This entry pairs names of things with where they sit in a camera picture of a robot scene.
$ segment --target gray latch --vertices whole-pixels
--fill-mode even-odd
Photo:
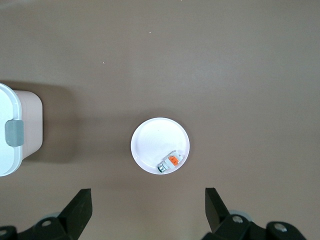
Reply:
[[[11,147],[19,147],[24,144],[24,121],[10,120],[5,123],[5,141]]]

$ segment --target orange component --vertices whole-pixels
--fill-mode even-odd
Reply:
[[[173,165],[175,165],[175,166],[178,165],[179,160],[175,156],[169,156],[168,158],[169,158],[170,162],[172,162]]]

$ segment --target paper plate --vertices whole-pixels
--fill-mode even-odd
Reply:
[[[183,159],[165,172],[158,165],[176,150]],[[163,117],[152,118],[142,123],[131,139],[131,153],[135,162],[151,174],[170,174],[178,170],[187,160],[190,142],[186,131],[177,122]]]

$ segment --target white round plate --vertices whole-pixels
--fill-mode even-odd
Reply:
[[[175,168],[160,172],[158,165],[174,150],[182,155],[183,159]],[[183,127],[163,117],[142,123],[131,139],[131,153],[135,162],[151,174],[170,174],[178,170],[187,160],[189,150],[189,138]]]

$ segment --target metal screw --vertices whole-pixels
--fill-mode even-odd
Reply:
[[[237,224],[242,224],[244,222],[240,216],[233,216],[232,220]]]
[[[281,223],[276,223],[275,225],[274,225],[274,228],[275,229],[277,229],[278,231],[280,231],[280,232],[286,232],[286,231],[288,231],[287,229],[286,229],[286,227],[284,226],[284,225],[282,225]]]
[[[4,235],[6,235],[8,233],[8,231],[7,230],[0,230],[0,237],[1,236],[4,236]]]
[[[49,226],[51,224],[51,221],[50,220],[47,220],[47,221],[44,221],[41,226],[42,227],[46,227],[46,226]]]

